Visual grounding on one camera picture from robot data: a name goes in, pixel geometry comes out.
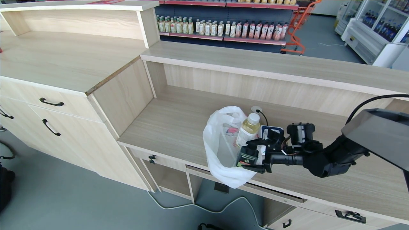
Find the counter top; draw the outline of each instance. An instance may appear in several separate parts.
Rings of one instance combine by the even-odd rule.
[[[27,11],[27,10],[53,10],[53,9],[102,9],[102,10],[127,10],[144,11],[159,6],[158,1],[125,0],[112,4],[90,4],[97,0],[87,1],[49,1],[49,2],[24,2],[0,5],[0,12]]]
[[[305,56],[160,41],[141,59],[373,95],[409,93],[408,72]]]
[[[274,126],[286,127],[293,122],[315,124],[314,139],[324,146],[341,134],[346,120],[338,115],[166,86],[118,142],[209,170],[202,138],[209,116],[231,105],[241,107],[248,114],[255,104],[263,108]],[[358,159],[357,165],[343,175],[318,178],[301,166],[274,165],[273,173],[257,174],[249,182],[334,207],[369,211],[373,216],[380,214],[381,218],[409,223],[409,193],[403,172],[373,154]]]
[[[5,30],[0,41],[1,76],[86,94],[146,50],[143,40],[60,32]]]

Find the black handle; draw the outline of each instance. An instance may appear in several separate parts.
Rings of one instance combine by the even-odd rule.
[[[14,119],[14,117],[13,116],[8,116],[5,112],[3,112],[3,110],[1,110],[0,109],[0,114],[3,116],[3,117],[7,117],[7,118],[10,118],[10,119]]]
[[[55,133],[54,131],[52,131],[50,129],[50,127],[48,127],[47,125],[47,119],[43,119],[43,124],[45,125],[45,127],[47,127],[55,136],[61,136],[61,133]]]
[[[361,216],[361,214],[357,212],[347,211],[345,215],[342,215],[342,211],[335,210],[335,214],[337,215],[337,217],[342,218],[342,219],[347,219],[347,220],[355,221],[359,223],[366,223],[366,218]]]
[[[289,219],[289,220],[288,220],[288,224],[283,223],[283,228],[289,227],[289,226],[291,225],[291,223],[292,223],[292,220]]]
[[[57,104],[46,102],[44,97],[40,98],[40,102],[45,103],[45,104],[49,104],[49,105],[52,105],[52,106],[63,106],[64,105],[64,102],[60,102],[60,103],[57,103]]]

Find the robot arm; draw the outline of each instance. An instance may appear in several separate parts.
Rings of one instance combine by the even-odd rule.
[[[395,166],[409,171],[409,115],[384,109],[367,109],[342,128],[332,144],[323,148],[313,140],[313,124],[291,124],[287,126],[289,137],[283,132],[268,132],[265,139],[248,141],[247,146],[265,145],[265,159],[262,165],[243,165],[258,173],[272,172],[273,164],[303,165],[318,177],[344,174],[361,156],[369,152]]]

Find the white plastic bag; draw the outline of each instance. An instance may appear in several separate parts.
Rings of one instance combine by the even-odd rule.
[[[235,145],[235,141],[245,119],[247,116],[239,107],[224,107],[210,116],[203,131],[210,173],[223,184],[234,189],[245,184],[256,174],[235,166],[240,150]]]

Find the bottle cap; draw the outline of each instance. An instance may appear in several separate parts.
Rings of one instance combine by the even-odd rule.
[[[257,124],[260,121],[260,116],[257,113],[250,113],[249,117],[247,118],[247,121],[250,124]]]

